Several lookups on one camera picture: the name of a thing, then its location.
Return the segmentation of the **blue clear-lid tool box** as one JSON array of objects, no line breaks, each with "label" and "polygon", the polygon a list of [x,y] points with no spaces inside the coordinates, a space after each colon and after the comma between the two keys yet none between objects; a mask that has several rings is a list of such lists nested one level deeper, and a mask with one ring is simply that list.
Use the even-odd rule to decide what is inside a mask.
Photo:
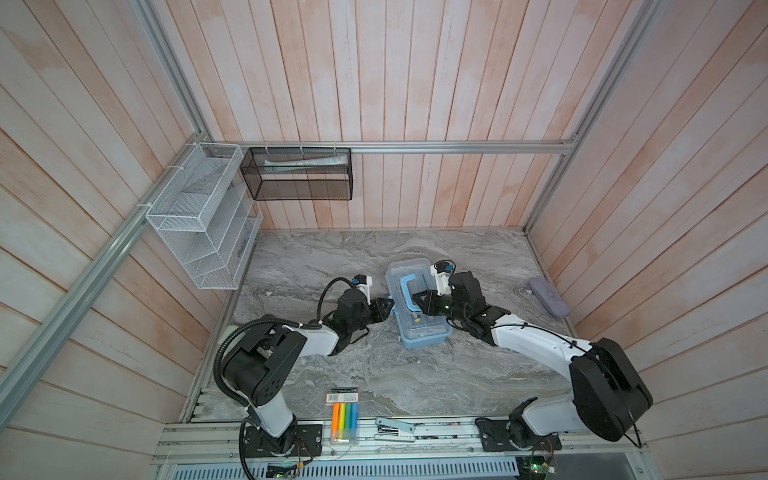
[{"label": "blue clear-lid tool box", "polygon": [[436,290],[432,266],[426,258],[415,258],[391,263],[386,271],[392,313],[406,349],[443,343],[452,333],[444,316],[428,315],[414,300],[416,294]]}]

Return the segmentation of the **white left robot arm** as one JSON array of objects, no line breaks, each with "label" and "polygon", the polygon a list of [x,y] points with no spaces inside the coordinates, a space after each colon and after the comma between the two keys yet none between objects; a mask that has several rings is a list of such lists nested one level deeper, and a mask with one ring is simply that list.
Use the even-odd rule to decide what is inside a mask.
[{"label": "white left robot arm", "polygon": [[336,308],[314,323],[266,314],[230,333],[213,360],[219,390],[246,410],[246,418],[273,439],[294,429],[296,417],[281,389],[302,357],[335,356],[390,316],[395,302],[347,289]]}]

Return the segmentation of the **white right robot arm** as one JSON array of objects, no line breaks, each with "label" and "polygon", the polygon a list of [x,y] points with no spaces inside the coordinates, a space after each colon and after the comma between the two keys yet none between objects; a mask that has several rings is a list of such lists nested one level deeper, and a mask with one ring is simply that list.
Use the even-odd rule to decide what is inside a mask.
[{"label": "white right robot arm", "polygon": [[537,361],[571,384],[568,394],[529,398],[509,414],[506,431],[514,448],[532,450],[551,435],[585,430],[617,442],[653,406],[651,392],[617,342],[572,338],[490,305],[470,272],[437,271],[433,277],[435,288],[422,291],[410,277],[402,280],[409,310],[442,317],[491,346]]}]

